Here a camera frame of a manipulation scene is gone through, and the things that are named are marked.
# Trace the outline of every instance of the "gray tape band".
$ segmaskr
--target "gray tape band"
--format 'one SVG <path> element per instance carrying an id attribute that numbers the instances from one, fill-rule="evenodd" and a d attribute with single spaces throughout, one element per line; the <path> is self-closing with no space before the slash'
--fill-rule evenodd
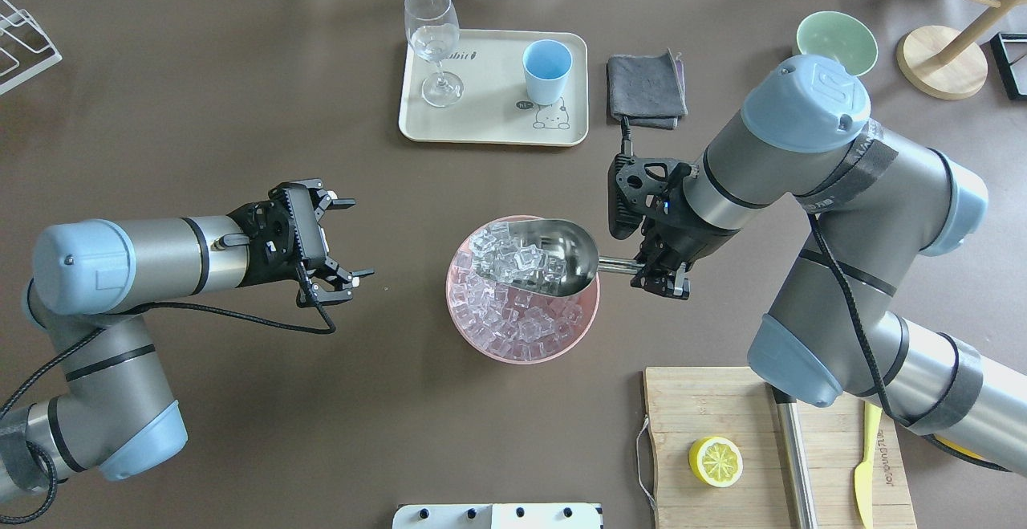
<path id="1" fill-rule="evenodd" d="M 3 466 L 14 485 L 27 493 L 41 491 L 48 484 L 26 444 L 31 408 L 8 413 L 0 426 L 0 460 L 3 460 Z"/>
<path id="2" fill-rule="evenodd" d="M 899 157 L 899 152 L 881 142 L 883 137 L 880 123 L 869 120 L 849 146 L 845 158 L 823 184 L 804 196 L 796 196 L 802 210 L 811 215 L 831 211 L 873 186 Z"/>
<path id="3" fill-rule="evenodd" d="M 931 434 L 958 423 L 969 413 L 984 386 L 981 353 L 976 348 L 945 333 L 938 333 L 949 341 L 956 354 L 955 374 L 949 389 L 929 411 L 906 425 L 911 432 Z"/>

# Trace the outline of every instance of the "robotic arm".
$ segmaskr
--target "robotic arm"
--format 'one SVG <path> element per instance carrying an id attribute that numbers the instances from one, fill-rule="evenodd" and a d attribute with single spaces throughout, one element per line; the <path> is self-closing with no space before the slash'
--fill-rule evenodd
<path id="1" fill-rule="evenodd" d="M 154 301 L 291 279 L 301 287 L 297 305 L 316 307 L 329 328 L 275 326 L 335 331 L 322 306 L 352 299 L 374 270 L 348 272 L 333 261 L 318 223 L 355 200 L 339 199 L 319 179 L 283 182 L 268 197 L 226 217 L 93 219 L 43 230 L 25 310 L 66 351 L 51 365 L 60 363 L 69 392 L 8 413 L 30 379 L 0 408 L 0 502 L 94 466 L 125 479 L 183 448 L 178 402 L 142 313 L 208 309 Z"/>
<path id="2" fill-rule="evenodd" d="M 679 299 L 697 259 L 792 193 L 813 233 L 750 367 L 817 407 L 843 390 L 883 405 L 916 434 L 1027 476 L 1027 377 L 887 310 L 917 255 L 953 251 L 977 229 L 984 182 L 874 122 L 865 87 L 836 62 L 783 62 L 695 163 L 637 158 L 624 126 L 609 186 L 610 233 L 642 225 L 632 284 Z"/>

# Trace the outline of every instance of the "wine glass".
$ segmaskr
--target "wine glass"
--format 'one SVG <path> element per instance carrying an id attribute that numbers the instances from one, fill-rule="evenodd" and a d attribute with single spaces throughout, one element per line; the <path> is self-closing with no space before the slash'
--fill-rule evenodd
<path id="1" fill-rule="evenodd" d="M 443 71 L 443 61 L 455 52 L 460 40 L 453 0 L 405 0 L 404 12 L 407 40 L 414 53 L 438 68 L 421 83 L 424 101 L 435 108 L 456 104 L 463 93 L 463 80 Z"/>

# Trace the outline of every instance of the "metal scoop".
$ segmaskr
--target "metal scoop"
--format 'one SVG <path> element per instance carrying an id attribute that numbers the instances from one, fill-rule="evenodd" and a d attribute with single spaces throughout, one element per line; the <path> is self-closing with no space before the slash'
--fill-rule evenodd
<path id="1" fill-rule="evenodd" d="M 567 263 L 563 276 L 555 281 L 539 282 L 537 279 L 514 279 L 509 282 L 499 280 L 491 268 L 486 269 L 484 262 L 474 263 L 474 272 L 489 280 L 534 292 L 536 295 L 564 298 L 578 294 L 596 277 L 599 272 L 630 273 L 635 275 L 642 270 L 642 263 L 631 259 L 610 259 L 599 256 L 599 249 L 587 230 L 574 222 L 565 219 L 526 219 L 526 221 L 509 222 L 510 237 L 521 239 L 523 244 L 536 244 L 545 255 L 562 259 Z"/>

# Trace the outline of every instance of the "blue cup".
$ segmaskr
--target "blue cup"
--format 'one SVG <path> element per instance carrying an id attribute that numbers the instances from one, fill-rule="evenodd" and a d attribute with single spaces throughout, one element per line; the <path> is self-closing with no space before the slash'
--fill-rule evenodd
<path id="1" fill-rule="evenodd" d="M 574 58 L 553 39 L 540 39 L 524 50 L 524 80 L 528 98 L 537 105 L 554 105 L 564 93 Z"/>

